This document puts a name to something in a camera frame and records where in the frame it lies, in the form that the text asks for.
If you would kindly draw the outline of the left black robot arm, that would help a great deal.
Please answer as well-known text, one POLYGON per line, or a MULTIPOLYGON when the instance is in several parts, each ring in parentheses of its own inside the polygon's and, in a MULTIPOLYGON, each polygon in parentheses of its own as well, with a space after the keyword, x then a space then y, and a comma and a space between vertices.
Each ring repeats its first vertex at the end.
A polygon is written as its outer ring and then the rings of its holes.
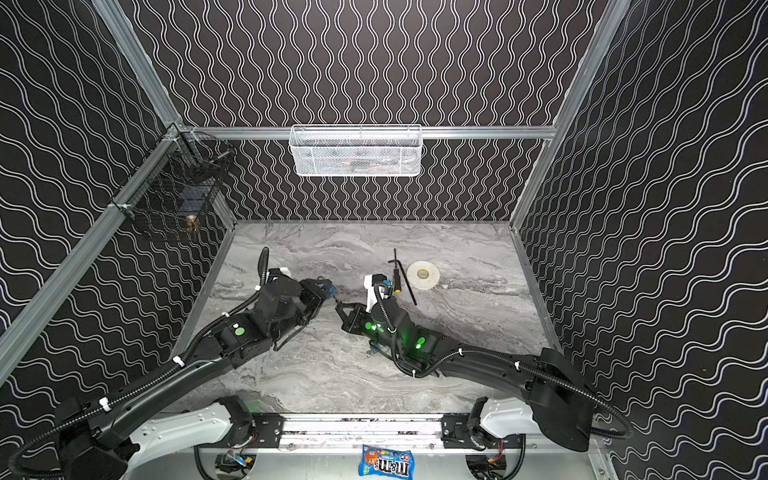
POLYGON ((327 278, 296 280, 270 267, 267 248, 258 274, 252 295, 203 327, 156 371, 99 399, 62 404, 54 427, 10 455, 9 470, 27 479, 122 478, 141 450, 131 436, 143 424, 197 387, 276 349, 335 293, 327 278))

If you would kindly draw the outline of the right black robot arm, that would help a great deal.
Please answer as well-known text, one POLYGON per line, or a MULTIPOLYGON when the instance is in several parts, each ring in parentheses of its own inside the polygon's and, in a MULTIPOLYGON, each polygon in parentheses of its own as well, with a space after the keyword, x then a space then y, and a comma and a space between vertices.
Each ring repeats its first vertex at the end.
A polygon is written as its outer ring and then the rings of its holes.
POLYGON ((633 436, 628 417, 601 399, 558 351, 510 354, 469 345, 414 323, 387 285, 375 285, 368 292, 366 304, 335 303, 342 328, 383 349, 402 374, 413 379, 459 378, 506 394, 527 406, 540 434, 572 451, 586 451, 594 436, 633 436))

